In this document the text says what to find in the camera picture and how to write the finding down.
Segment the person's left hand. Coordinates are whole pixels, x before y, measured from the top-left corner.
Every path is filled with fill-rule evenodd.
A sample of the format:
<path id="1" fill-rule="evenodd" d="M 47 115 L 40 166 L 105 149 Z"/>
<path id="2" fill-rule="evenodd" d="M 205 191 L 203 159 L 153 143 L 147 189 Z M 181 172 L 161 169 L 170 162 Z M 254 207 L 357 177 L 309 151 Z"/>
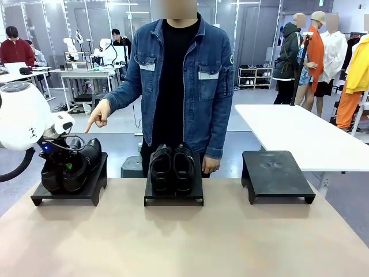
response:
<path id="1" fill-rule="evenodd" d="M 207 156 L 204 156 L 202 161 L 202 172 L 204 174 L 211 174 L 216 172 L 220 168 L 220 159 L 213 159 Z"/>

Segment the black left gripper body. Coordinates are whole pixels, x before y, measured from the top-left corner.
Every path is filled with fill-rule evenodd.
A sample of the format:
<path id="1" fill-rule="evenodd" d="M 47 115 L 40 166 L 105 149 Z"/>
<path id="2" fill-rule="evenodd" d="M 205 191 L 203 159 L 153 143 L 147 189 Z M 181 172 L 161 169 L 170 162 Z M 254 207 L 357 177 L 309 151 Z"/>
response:
<path id="1" fill-rule="evenodd" d="M 37 144 L 41 148 L 39 156 L 52 162 L 70 162 L 85 147 L 84 140 L 78 137 L 73 137 L 69 143 L 63 137 L 55 140 L 41 138 Z"/>

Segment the person's right hand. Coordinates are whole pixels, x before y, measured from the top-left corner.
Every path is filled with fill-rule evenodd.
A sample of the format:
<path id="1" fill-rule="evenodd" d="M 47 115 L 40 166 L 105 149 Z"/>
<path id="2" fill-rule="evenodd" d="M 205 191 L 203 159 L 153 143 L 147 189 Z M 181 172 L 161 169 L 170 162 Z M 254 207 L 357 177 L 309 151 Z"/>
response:
<path id="1" fill-rule="evenodd" d="M 106 126 L 110 111 L 110 102 L 108 99 L 102 99 L 92 111 L 86 125 L 85 133 L 90 131 L 93 124 L 98 128 Z"/>

